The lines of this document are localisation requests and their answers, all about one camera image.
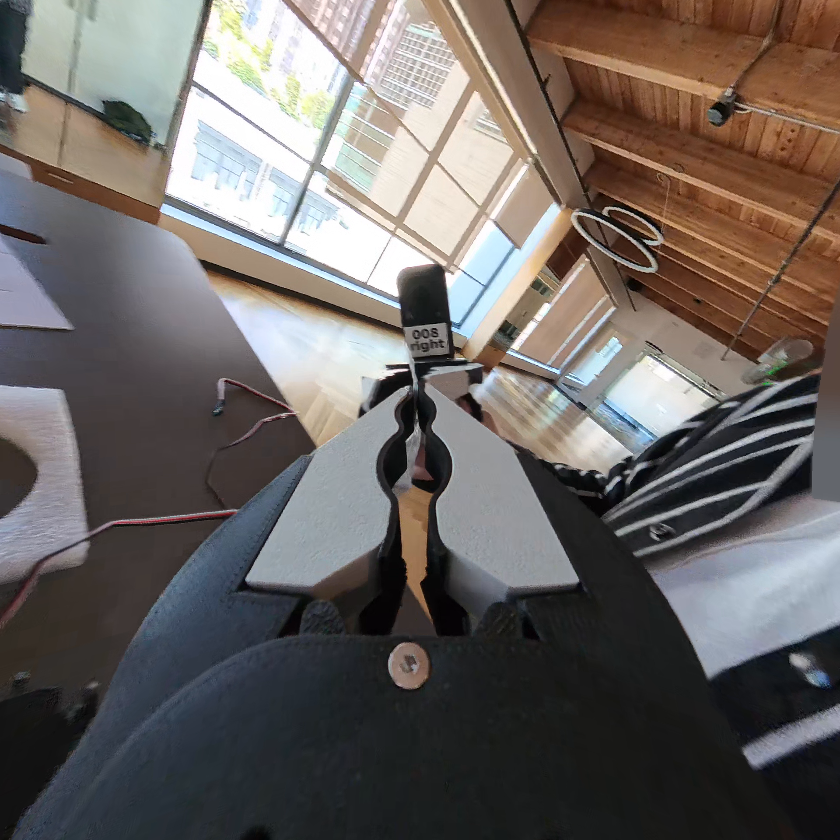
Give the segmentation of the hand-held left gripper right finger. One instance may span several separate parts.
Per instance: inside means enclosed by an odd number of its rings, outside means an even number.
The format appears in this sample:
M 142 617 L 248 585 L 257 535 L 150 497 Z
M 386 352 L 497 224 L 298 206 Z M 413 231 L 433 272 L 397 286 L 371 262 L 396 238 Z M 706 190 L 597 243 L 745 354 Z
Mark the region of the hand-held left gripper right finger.
M 434 385 L 420 386 L 427 517 L 424 598 L 439 636 L 469 634 L 496 603 L 580 585 L 519 453 Z

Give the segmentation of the dark green bag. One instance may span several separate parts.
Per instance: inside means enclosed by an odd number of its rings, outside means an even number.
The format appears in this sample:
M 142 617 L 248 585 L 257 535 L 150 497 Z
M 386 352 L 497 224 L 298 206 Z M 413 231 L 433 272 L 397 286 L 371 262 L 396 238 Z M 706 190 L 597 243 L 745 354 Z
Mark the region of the dark green bag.
M 154 132 L 148 120 L 136 108 L 121 100 L 104 100 L 101 118 L 112 129 L 130 140 L 149 147 Z

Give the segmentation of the dark desk with wooden edge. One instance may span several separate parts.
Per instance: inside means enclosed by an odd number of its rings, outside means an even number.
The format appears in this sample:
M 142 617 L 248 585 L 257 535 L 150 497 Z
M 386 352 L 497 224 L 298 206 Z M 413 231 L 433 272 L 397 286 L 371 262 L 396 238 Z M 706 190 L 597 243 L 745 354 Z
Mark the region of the dark desk with wooden edge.
M 90 525 L 121 517 L 218 509 L 203 478 L 225 435 L 256 421 L 259 399 L 241 392 L 227 420 L 212 418 L 223 375 L 277 389 L 180 239 L 47 186 L 2 175 L 2 223 L 46 240 L 23 250 L 26 267 L 74 329 L 2 329 L 2 384 L 65 393 L 80 452 Z M 210 521 L 114 528 L 84 564 L 47 573 L 2 630 L 2 676 L 31 670 L 38 686 L 78 687 L 100 678 L 106 710 L 145 698 L 149 680 L 112 682 L 118 661 L 157 597 L 207 536 L 211 549 L 178 605 L 196 620 L 163 635 L 141 633 L 140 665 L 164 666 L 183 688 L 243 648 L 278 637 L 292 616 L 284 596 L 245 588 L 277 522 L 267 501 L 248 503 L 232 526 Z M 230 620 L 243 618 L 245 623 Z

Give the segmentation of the white foam square with hole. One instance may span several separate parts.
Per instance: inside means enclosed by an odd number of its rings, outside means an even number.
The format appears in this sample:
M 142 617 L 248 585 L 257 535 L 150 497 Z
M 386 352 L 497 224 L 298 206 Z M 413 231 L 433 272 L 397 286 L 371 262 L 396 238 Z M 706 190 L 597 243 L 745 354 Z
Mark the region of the white foam square with hole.
M 1 387 L 1 582 L 88 532 L 77 437 L 63 391 Z

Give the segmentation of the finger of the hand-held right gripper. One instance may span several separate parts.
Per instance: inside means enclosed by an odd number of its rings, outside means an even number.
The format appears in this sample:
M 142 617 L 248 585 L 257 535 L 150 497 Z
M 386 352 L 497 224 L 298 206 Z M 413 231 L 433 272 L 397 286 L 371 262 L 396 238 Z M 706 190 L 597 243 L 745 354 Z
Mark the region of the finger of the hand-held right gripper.
M 379 377 L 363 376 L 361 378 L 362 402 L 360 416 L 367 414 L 372 408 L 381 404 L 393 393 L 405 387 L 404 371 L 384 371 Z
M 436 364 L 419 378 L 425 389 L 432 387 L 447 398 L 467 396 L 470 388 L 483 380 L 484 368 L 480 363 Z

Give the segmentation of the person's right forearm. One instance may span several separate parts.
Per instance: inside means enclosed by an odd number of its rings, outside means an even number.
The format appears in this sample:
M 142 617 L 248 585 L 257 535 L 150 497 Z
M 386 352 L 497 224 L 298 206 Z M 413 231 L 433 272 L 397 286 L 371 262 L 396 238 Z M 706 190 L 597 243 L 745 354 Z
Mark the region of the person's right forearm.
M 626 495 L 627 476 L 635 467 L 635 458 L 629 456 L 606 473 L 595 469 L 577 469 L 563 463 L 554 463 L 536 456 L 525 447 L 507 440 L 518 453 L 536 460 L 543 468 L 549 471 L 551 476 L 559 483 L 576 495 L 581 501 L 594 512 L 602 517 L 609 510 L 612 510 L 618 502 Z

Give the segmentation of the clear bag of short screws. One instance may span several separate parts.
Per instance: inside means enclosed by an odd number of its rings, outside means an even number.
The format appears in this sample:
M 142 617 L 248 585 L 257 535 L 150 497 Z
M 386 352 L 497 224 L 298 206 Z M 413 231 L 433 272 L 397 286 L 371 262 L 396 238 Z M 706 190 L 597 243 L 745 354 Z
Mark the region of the clear bag of short screws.
M 415 421 L 412 432 L 406 438 L 405 456 L 406 468 L 395 486 L 396 494 L 403 495 L 412 488 L 434 492 L 438 482 L 426 466 L 425 435 L 419 421 Z

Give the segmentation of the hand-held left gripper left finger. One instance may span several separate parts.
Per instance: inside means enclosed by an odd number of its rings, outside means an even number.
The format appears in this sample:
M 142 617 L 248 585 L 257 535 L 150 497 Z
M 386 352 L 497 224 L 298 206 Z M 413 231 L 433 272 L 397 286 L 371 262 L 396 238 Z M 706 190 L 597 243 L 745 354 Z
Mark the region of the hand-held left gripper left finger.
M 368 635 L 388 635 L 406 588 L 396 492 L 406 486 L 412 387 L 399 388 L 319 447 L 245 582 L 331 602 Z

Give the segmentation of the beige window blind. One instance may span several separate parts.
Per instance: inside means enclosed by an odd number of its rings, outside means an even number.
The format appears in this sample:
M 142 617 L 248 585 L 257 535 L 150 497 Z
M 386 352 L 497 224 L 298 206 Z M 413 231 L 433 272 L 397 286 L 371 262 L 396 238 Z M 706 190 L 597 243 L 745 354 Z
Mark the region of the beige window blind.
M 580 257 L 549 303 L 534 316 L 511 347 L 532 362 L 561 371 L 571 356 L 614 311 L 589 256 Z
M 551 191 L 537 168 L 530 164 L 502 198 L 494 221 L 515 248 L 520 249 L 553 204 Z
M 354 83 L 322 168 L 328 193 L 451 269 L 518 163 L 457 66 L 429 108 Z
M 443 33 L 416 1 L 291 3 L 391 105 L 431 109 L 456 63 Z

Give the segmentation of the person's striped black shirt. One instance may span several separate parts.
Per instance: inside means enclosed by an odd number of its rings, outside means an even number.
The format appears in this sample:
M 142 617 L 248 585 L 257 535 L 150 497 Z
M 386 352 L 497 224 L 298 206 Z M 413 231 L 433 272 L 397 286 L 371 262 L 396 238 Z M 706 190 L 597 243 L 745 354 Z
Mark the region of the person's striped black shirt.
M 799 834 L 838 838 L 839 513 L 812 493 L 820 384 L 691 417 L 595 473 L 590 504 L 665 595 Z

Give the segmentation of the wooden low cabinet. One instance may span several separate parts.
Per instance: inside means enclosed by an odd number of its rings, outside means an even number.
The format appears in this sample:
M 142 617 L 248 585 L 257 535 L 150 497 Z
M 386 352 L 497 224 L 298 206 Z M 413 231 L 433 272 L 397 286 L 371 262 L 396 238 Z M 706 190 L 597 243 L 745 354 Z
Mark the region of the wooden low cabinet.
M 99 116 L 39 87 L 28 110 L 2 100 L 1 152 L 20 160 L 34 180 L 115 212 L 156 225 L 171 156 L 145 147 Z

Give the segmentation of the person's right hand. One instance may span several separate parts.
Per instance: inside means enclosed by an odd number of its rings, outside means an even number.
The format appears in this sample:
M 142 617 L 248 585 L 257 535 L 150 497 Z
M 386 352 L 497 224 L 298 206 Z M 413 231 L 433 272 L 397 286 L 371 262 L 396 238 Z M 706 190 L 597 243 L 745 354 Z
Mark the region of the person's right hand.
M 480 405 L 471 394 L 466 394 L 460 397 L 458 399 L 458 404 L 464 411 L 477 420 L 481 426 L 492 432 L 505 443 L 507 442 L 503 434 L 500 432 L 494 417 L 490 415 L 489 412 Z

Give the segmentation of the open instruction booklet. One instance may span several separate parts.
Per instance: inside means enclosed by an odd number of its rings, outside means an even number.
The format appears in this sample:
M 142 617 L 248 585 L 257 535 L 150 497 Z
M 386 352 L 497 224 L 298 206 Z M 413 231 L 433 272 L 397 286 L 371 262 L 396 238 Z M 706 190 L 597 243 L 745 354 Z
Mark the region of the open instruction booklet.
M 1 326 L 74 329 L 4 236 L 1 237 Z

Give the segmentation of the silver ribbed duct pipe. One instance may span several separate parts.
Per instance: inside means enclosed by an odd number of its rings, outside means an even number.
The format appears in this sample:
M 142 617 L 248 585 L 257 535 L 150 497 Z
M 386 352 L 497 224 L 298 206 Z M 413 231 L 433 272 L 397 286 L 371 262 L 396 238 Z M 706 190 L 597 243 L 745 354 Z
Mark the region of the silver ribbed duct pipe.
M 814 346 L 809 340 L 781 339 L 764 351 L 754 366 L 742 374 L 741 382 L 758 385 L 771 381 L 782 370 L 810 358 L 813 351 Z

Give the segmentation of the black servo with striped cable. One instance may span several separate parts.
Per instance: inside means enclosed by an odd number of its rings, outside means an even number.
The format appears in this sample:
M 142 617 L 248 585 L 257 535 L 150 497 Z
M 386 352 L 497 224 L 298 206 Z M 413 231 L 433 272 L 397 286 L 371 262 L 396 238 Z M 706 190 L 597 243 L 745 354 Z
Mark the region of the black servo with striped cable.
M 85 532 L 81 537 L 72 542 L 60 545 L 34 562 L 24 578 L 19 583 L 11 601 L 2 611 L 1 628 L 5 628 L 19 610 L 23 607 L 28 597 L 36 588 L 40 576 L 47 564 L 63 553 L 74 550 L 85 543 L 93 541 L 98 536 L 112 529 L 126 528 L 153 528 L 167 526 L 170 524 L 183 524 L 190 522 L 220 521 L 233 517 L 237 513 L 236 508 L 197 511 L 182 514 L 171 514 L 168 516 L 145 517 L 145 518 L 121 518 L 108 521 L 93 530 Z M 55 713 L 58 708 L 62 692 L 60 689 L 52 688 L 30 690 L 23 692 L 28 683 L 28 672 L 19 672 L 12 680 L 12 687 L 8 696 L 2 699 L 2 728 L 5 728 L 5 720 L 10 713 L 22 711 L 24 718 L 34 717 L 36 720 Z

